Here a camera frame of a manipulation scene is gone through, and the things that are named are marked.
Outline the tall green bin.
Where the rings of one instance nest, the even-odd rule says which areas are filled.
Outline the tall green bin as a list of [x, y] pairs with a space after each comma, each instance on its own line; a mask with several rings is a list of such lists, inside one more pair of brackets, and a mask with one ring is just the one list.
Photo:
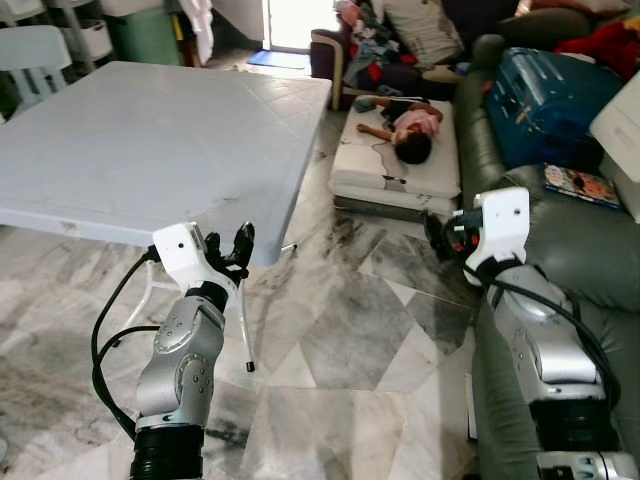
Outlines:
[[111, 45], [120, 60], [183, 64], [165, 0], [100, 0]]

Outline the white floor mattress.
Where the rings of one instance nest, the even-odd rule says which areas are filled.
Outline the white floor mattress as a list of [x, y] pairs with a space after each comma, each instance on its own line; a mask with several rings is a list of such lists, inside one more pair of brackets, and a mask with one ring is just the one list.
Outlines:
[[337, 197], [407, 209], [413, 215], [421, 211], [445, 215], [456, 210], [461, 196], [461, 175], [453, 106], [439, 100], [430, 104], [442, 111], [443, 119], [434, 136], [429, 160], [421, 164], [404, 164], [388, 142], [357, 132], [358, 124], [383, 122], [380, 108], [349, 109], [335, 151], [330, 192]]

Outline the sleeping child in pink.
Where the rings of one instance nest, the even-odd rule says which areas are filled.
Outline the sleeping child in pink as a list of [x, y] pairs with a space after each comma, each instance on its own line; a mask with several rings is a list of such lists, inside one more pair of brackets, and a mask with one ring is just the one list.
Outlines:
[[402, 163], [422, 164], [433, 151], [434, 137], [438, 134], [444, 114], [429, 102], [411, 97], [365, 96], [353, 101], [357, 113], [381, 108], [388, 127], [357, 124], [357, 131], [384, 140], [392, 145]]

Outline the green leather sofa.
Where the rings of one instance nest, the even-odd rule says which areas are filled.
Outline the green leather sofa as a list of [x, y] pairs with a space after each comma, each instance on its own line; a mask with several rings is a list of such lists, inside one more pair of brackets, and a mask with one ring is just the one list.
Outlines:
[[[499, 35], [477, 37], [472, 65], [454, 93], [460, 142], [462, 206], [477, 193], [511, 186], [529, 189], [531, 211], [527, 260], [579, 306], [579, 314], [602, 342], [621, 383], [612, 410], [620, 447], [640, 453], [639, 228], [627, 212], [544, 187], [543, 166], [507, 166], [488, 111], [486, 84], [507, 49]], [[488, 312], [474, 317], [471, 364], [477, 420], [477, 480], [538, 480], [540, 445], [534, 420], [516, 383], [511, 355]]]

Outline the colourful book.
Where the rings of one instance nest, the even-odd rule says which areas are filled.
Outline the colourful book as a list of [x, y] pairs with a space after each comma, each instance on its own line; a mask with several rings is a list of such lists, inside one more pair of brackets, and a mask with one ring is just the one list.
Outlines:
[[603, 175], [594, 175], [553, 164], [544, 165], [544, 188], [589, 204], [622, 210], [623, 205], [614, 183]]

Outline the large white folding table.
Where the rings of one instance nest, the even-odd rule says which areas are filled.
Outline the large white folding table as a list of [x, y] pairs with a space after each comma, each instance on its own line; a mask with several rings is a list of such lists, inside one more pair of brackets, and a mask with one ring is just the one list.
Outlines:
[[145, 247], [196, 221], [282, 256], [332, 84], [113, 61], [0, 127], [0, 228]]

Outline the blue suitcase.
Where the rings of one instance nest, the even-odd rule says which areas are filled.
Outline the blue suitcase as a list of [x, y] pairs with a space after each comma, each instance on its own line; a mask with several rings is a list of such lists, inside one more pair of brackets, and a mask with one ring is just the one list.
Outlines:
[[599, 172], [603, 151], [590, 125], [622, 87], [620, 77], [589, 61], [509, 47], [485, 97], [506, 168], [549, 163]]

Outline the white box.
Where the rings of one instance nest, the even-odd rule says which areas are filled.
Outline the white box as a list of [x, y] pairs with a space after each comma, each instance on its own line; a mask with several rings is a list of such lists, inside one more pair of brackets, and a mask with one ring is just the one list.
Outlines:
[[605, 154], [600, 172], [613, 180], [617, 195], [632, 219], [639, 223], [640, 207], [640, 77], [625, 84], [590, 127], [591, 136]]

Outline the blue door mat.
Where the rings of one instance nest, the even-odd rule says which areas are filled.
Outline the blue door mat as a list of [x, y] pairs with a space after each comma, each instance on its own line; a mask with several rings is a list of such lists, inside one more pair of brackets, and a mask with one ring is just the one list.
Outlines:
[[310, 58], [300, 52], [283, 52], [275, 50], [259, 50], [253, 52], [247, 60], [250, 65], [256, 67], [273, 67], [292, 70], [310, 69]]

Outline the clothes pile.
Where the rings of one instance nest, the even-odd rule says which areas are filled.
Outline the clothes pile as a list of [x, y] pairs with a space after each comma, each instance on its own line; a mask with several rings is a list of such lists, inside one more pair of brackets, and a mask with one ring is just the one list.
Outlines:
[[394, 65], [412, 67], [425, 81], [461, 82], [454, 65], [465, 45], [442, 0], [335, 0], [334, 9], [349, 28], [346, 86], [375, 90]]

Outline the white hanging cloth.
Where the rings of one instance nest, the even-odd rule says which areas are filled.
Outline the white hanging cloth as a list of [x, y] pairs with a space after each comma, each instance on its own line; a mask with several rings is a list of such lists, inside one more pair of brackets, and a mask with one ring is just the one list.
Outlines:
[[193, 65], [204, 68], [204, 64], [212, 56], [215, 35], [212, 32], [212, 0], [177, 0], [183, 13], [186, 14], [192, 29], [192, 40], [195, 41], [195, 59]]

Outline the red cloth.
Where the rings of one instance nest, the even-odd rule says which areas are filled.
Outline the red cloth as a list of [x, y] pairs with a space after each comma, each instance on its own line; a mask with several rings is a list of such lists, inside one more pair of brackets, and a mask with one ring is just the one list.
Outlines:
[[630, 81], [639, 70], [640, 17], [608, 24], [588, 37], [564, 41], [554, 52], [584, 55], [613, 70], [623, 81]]

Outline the white shelf unit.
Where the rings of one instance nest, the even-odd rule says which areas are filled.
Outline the white shelf unit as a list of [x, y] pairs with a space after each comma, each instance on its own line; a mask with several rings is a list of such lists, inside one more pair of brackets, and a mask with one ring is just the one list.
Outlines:
[[114, 54], [101, 0], [42, 0], [63, 32], [72, 59], [91, 70]]

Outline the white child chair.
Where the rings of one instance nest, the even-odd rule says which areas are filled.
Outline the white child chair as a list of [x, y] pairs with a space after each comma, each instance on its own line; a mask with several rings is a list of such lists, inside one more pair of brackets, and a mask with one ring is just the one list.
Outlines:
[[72, 65], [67, 42], [56, 26], [0, 29], [0, 70], [13, 77], [17, 113], [33, 108], [67, 87], [63, 70]]

